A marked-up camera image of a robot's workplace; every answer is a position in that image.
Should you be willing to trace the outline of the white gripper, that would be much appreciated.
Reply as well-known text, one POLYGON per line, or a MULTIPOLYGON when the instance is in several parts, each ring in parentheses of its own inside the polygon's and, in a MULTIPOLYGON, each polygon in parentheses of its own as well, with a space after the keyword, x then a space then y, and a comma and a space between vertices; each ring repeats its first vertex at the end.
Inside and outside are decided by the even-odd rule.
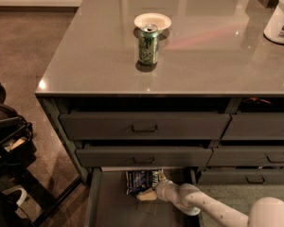
POLYGON ((158 179, 159 183, 155 187, 155 191, 150 188, 140 192, 136 197, 140 201, 155 201, 158 197, 161 201, 180 202, 180 186, 171 180, 167 180, 163 171, 159 171, 158 179))

